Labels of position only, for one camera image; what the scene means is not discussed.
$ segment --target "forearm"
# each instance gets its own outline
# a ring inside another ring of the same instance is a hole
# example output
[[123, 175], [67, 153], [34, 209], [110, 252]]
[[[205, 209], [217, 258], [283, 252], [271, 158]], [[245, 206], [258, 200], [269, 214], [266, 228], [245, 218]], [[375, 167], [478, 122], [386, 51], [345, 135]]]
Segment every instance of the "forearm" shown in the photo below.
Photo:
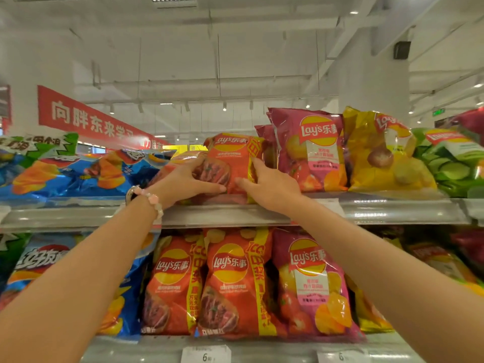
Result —
[[0, 314], [0, 361], [78, 362], [155, 216], [136, 198], [26, 288]]
[[482, 297], [309, 198], [293, 197], [287, 215], [316, 239], [427, 362], [484, 361]]

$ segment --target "yellow sign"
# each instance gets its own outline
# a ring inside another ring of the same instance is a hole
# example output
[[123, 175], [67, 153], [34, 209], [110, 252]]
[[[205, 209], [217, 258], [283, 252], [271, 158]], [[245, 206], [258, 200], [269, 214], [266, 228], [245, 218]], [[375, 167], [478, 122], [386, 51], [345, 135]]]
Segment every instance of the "yellow sign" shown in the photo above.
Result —
[[193, 150], [208, 150], [205, 146], [199, 144], [190, 144], [190, 151]]
[[163, 149], [176, 150], [174, 157], [188, 151], [188, 145], [164, 145]]

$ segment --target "black speaker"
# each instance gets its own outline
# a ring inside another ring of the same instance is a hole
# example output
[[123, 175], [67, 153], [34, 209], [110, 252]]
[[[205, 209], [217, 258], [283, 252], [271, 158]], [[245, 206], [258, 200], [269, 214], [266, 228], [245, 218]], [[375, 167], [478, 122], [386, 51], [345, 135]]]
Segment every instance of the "black speaker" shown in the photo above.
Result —
[[394, 46], [394, 60], [407, 60], [410, 54], [410, 41], [396, 42]]

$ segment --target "person's left arm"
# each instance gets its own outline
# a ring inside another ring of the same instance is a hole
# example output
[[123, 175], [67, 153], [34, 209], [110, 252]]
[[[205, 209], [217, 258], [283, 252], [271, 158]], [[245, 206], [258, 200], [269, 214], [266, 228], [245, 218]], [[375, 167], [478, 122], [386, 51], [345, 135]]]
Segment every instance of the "person's left arm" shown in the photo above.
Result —
[[[193, 179], [202, 162], [179, 166], [148, 191], [163, 208], [225, 191]], [[79, 362], [156, 215], [148, 199], [138, 196], [24, 289], [0, 313], [0, 361]]]

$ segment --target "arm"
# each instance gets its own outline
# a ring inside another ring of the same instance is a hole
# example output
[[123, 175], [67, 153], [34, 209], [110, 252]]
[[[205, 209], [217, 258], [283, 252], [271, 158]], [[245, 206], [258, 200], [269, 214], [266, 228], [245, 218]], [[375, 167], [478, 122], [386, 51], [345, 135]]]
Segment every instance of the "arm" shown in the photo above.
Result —
[[[163, 208], [225, 191], [193, 179], [202, 161], [179, 166], [149, 189]], [[13, 300], [0, 313], [0, 361], [79, 362], [155, 217], [146, 197], [135, 198]]]
[[288, 175], [254, 165], [258, 184], [239, 179], [239, 186], [311, 234], [423, 359], [484, 361], [481, 296], [302, 196]]

